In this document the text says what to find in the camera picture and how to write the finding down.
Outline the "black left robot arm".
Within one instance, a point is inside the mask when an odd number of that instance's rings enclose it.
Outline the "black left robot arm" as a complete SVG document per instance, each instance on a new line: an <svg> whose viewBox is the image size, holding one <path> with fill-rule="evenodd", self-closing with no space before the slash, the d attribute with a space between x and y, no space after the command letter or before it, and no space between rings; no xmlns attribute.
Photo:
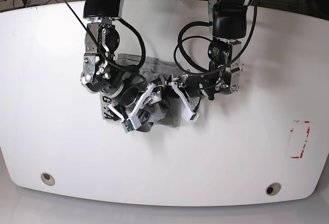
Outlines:
<svg viewBox="0 0 329 224"><path fill-rule="evenodd" d="M193 120L198 115L199 105L192 106L193 98L202 99L206 96L213 100L215 94L230 95L239 89L240 56L246 49L240 39L251 39L256 13L253 15L252 26L247 31L246 14L252 0L208 0L208 22L191 22L179 32L175 52L180 52L187 63L198 72L184 70L185 76L170 78L166 84L171 86L182 100L185 109L183 117ZM208 47L209 66L207 69L196 64L183 47L184 34L192 27L208 27L212 34Z"/></svg>

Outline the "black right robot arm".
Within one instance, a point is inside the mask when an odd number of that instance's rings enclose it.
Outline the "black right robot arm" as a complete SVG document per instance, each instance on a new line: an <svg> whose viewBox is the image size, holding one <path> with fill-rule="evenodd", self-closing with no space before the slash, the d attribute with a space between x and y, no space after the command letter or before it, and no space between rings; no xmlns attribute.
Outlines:
<svg viewBox="0 0 329 224"><path fill-rule="evenodd" d="M83 17L88 20L82 85L99 94L102 118L118 121L126 131L148 132L154 125L176 127L177 107L165 94L165 79L173 65L148 58L143 39L133 30L141 56L115 52L120 36L113 21L122 21L124 0L85 0Z"/></svg>

